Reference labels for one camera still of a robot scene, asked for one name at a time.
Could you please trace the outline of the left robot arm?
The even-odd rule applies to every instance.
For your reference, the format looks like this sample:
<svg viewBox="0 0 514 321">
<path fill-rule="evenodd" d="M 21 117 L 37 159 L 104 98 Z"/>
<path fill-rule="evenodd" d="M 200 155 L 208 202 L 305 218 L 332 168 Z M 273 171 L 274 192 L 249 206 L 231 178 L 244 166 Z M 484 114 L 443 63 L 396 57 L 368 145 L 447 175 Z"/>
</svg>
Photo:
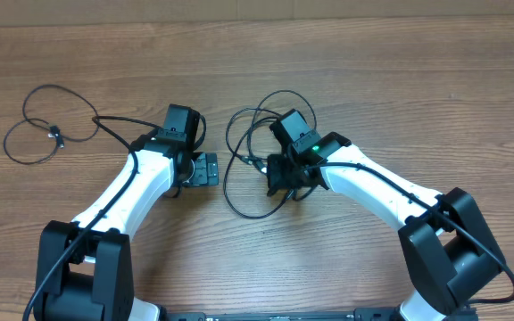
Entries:
<svg viewBox="0 0 514 321">
<path fill-rule="evenodd" d="M 205 132 L 203 115 L 172 104 L 163 125 L 124 144 L 127 162 L 101 196 L 72 221 L 43 229 L 23 319 L 168 319 L 164 307 L 136 297 L 130 244 L 166 192 L 218 184 L 215 154 L 198 150 Z"/>
</svg>

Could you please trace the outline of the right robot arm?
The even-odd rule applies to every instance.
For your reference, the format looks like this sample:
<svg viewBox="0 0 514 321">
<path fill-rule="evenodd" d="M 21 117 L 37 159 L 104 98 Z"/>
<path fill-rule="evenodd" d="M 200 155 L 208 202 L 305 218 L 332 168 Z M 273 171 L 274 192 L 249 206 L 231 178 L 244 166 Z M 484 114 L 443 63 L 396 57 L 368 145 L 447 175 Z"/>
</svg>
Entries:
<svg viewBox="0 0 514 321">
<path fill-rule="evenodd" d="M 398 234 L 414 291 L 397 308 L 356 309 L 356 319 L 477 319 L 476 293 L 506 262 L 469 193 L 440 193 L 399 177 L 348 138 L 320 136 L 296 110 L 269 128 L 282 148 L 268 157 L 269 195 L 321 186 L 355 200 Z"/>
</svg>

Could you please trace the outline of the black cable silver connector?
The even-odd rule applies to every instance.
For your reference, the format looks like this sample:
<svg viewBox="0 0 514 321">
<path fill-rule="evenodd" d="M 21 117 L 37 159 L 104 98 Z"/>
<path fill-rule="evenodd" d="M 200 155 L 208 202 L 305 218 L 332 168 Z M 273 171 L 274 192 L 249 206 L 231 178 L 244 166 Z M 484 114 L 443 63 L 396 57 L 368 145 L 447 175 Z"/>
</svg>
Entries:
<svg viewBox="0 0 514 321">
<path fill-rule="evenodd" d="M 250 143 L 250 135 L 252 133 L 253 129 L 247 129 L 237 141 L 235 147 L 232 147 L 229 144 L 229 132 L 226 131 L 226 145 L 231 152 L 231 158 L 228 161 L 223 176 L 222 191 L 227 205 L 240 218 L 261 220 L 270 217 L 280 210 L 282 206 L 293 196 L 294 191 L 289 190 L 288 192 L 285 192 L 282 197 L 278 198 L 278 205 L 271 208 L 268 212 L 265 212 L 262 207 L 264 203 L 260 200 L 260 189 L 257 187 L 254 179 L 242 175 L 241 177 L 233 178 L 233 182 L 229 183 L 231 169 L 234 167 L 234 163 L 236 161 L 240 161 L 245 165 L 254 168 L 254 163 L 259 160 L 256 156 L 251 155 L 251 146 L 247 147 L 246 155 L 239 151 L 243 143 Z"/>
</svg>

